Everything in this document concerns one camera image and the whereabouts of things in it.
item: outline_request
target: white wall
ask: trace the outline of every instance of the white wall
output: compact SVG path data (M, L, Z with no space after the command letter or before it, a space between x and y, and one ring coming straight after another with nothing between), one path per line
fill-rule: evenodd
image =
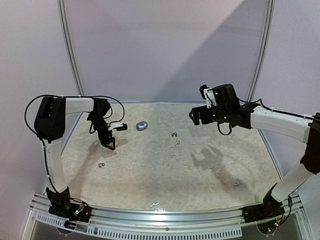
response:
M67 0L84 91L122 101L202 101L232 83L246 98L266 0Z
M266 106L315 114L320 112L320 1L277 0L270 37L254 99ZM300 160L305 145L265 132L281 171L286 174ZM300 189L314 239L320 239L320 176Z
M46 181L39 140L24 123L25 107L40 94L78 93L56 1L1 0L0 32L0 239L17 240L32 196ZM29 112L32 126L36 110ZM66 132L76 118L67 119Z

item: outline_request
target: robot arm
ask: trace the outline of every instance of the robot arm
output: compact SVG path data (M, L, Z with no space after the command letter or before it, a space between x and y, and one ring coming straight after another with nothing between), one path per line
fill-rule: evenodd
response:
M111 109L108 100L95 97L52 97L45 96L39 106L34 129L40 139L43 151L44 165L49 184L46 188L51 202L49 213L69 218L70 221L88 222L91 208L84 202L71 203L69 188L65 180L61 146L66 128L66 115L74 113L89 113L87 120L91 121L94 131L97 131L101 145L115 150L115 138L112 130L127 130L127 125L120 121L106 123L104 116Z
M320 113L315 116L299 115L274 110L257 102L240 105L236 92L231 84L214 88L206 85L200 87L205 106L195 107L189 113L195 125L217 122L218 129L222 123L229 123L232 128L239 126L246 129L260 129L279 133L306 144L302 159L263 199L260 206L244 208L243 215L247 222L258 221L276 216L277 210L284 212L284 201L294 190L310 176L320 172Z

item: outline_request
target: metal frame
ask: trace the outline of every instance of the metal frame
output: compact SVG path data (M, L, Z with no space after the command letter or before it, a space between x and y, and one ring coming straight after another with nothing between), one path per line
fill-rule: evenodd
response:
M80 75L78 72L76 59L75 59L75 55L74 55L74 51L73 51L73 47L72 47L72 43L71 43L71 38L70 38L70 34L69 34L65 0L57 0L57 4L58 4L63 39L64 39L64 43L65 43L66 52L68 54L68 59L69 59L74 83L75 83L75 86L76 86L78 93L80 95L84 96L85 92L84 92L84 88L81 83L81 79L80 79Z
M261 40L261 44L260 44L260 52L259 52L258 62L256 64L254 76L252 79L252 84L251 84L251 87L249 89L249 92L248 92L248 95L246 98L246 100L248 102L251 102L253 100L253 97L254 97L254 94L255 94L255 91L257 88L259 76L260 76L261 69L262 69L262 64L264 62L264 58L265 58L265 54L266 54L266 50L267 50L267 43L268 43L268 39L269 39L269 35L270 35L272 15L274 13L274 6L275 6L275 0L268 0L268 6L266 9L266 14L265 14L264 27L263 27L263 31L262 31L262 40Z
M311 240L298 194L292 195L292 201L292 214L297 217L302 239ZM288 204L283 203L288 212ZM34 195L22 240L30 239L36 221L67 230L63 227L66 219L50 215L49 207L47 197ZM270 220L245 223L242 207L245 206L204 211L145 211L93 206L90 222L78 222L74 231L115 240L131 239L131 236L135 240L222 240L241 237L241 227Z
M267 42L271 28L274 3L274 0L268 0L267 11L265 15L265 25L263 28L262 40L260 44L260 52L254 77L252 79L252 84L247 95L248 101L252 101L253 99L259 75L262 69L262 64L266 53ZM74 82L78 93L80 95L84 95L85 91L83 89L79 71L77 69L77 64L69 33L65 0L57 0L57 5L60 15L63 38L65 41L66 51L69 58L69 63L73 74ZM275 160L275 156L268 143L268 140L266 139L262 131L259 131L259 133L261 134L261 137L268 149L268 152L271 156L271 159L275 165L275 168L280 178L282 178L282 173ZM303 206L299 198L299 195L297 193L293 193L292 200L292 213L295 214L295 216L297 217L302 239L311 240L312 236L310 226L308 224L306 214L303 210ZM44 195L34 195L29 208L26 226L21 239L30 239L36 221L46 222L51 225L58 224L60 228L63 228L59 223L65 221L65 219L54 215L50 215L48 213L49 207L50 201ZM82 230L78 230L77 226L77 229L75 231L87 235L94 235L96 237L107 237L108 239L118 240L123 239L123 234L128 233L132 234L131 236L133 236L133 239L136 240L138 240L138 237L140 237L140 240L191 240L191 238L188 239L188 235L193 236L193 239L195 240L228 239L228 236L221 237L221 235L218 235L218 238L213 238L212 236L215 235L212 235L212 233L226 233L228 231L241 229L241 227L257 224L256 222L245 223L241 211L241 208L243 207L245 206L205 211L168 212L126 210L94 206L90 222L88 224L82 222L78 223L78 225L82 227ZM285 211L288 212L289 208L287 203L285 203L284 208ZM106 234L108 233L113 233L113 235L106 236ZM159 238L151 239L150 236L157 236Z

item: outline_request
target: small metal part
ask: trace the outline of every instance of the small metal part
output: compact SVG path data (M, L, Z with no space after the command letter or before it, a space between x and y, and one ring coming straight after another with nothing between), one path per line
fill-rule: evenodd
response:
M136 129L137 129L138 131L145 130L145 129L147 129L147 127L148 127L148 123L147 123L146 121L141 121L141 122L138 122L138 123L136 124Z
M152 203L152 204L149 206L149 208L152 208L152 207L157 206L157 205L159 205L159 202Z
M232 184L234 187L239 186L240 180L237 180L234 184Z
M74 212L74 215L77 216L85 207L85 204L84 203L81 203L79 205L79 208Z

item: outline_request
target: enclosure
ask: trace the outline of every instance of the enclosure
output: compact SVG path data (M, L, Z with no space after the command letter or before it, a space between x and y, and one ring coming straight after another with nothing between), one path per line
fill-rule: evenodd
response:
M248 223L242 214L283 179L305 144L240 126L223 135L231 129L227 123L195 125L189 115L210 104L201 86L223 84L233 85L241 104L262 98L269 108L319 111L317 2L58 0L4 6L7 15L21 12L28 27L18 21L4 27L24 32L18 48L5 42L4 56L22 67L3 62L3 78L11 81L1 99L10 102L17 91L20 97L1 106L18 109L19 126L14 133L3 127L4 136L12 136L3 141L4 156L17 160L4 161L1 172L1 192L12 192L1 197L6 207L0 216L8 219L1 221L1 239L317 239L317 175L292 193L292 209L283 201L291 215L278 229L262 234L259 224L270 219ZM75 230L48 213L41 147L20 121L32 96L41 94L112 97L105 121L127 124L112 131L112 150L102 146L88 112L66 118L64 177L70 195L93 207L90 222L78 222ZM30 123L39 104L28 110ZM140 122L147 128L138 130ZM26 144L9 152L19 138ZM29 163L16 169L25 158Z

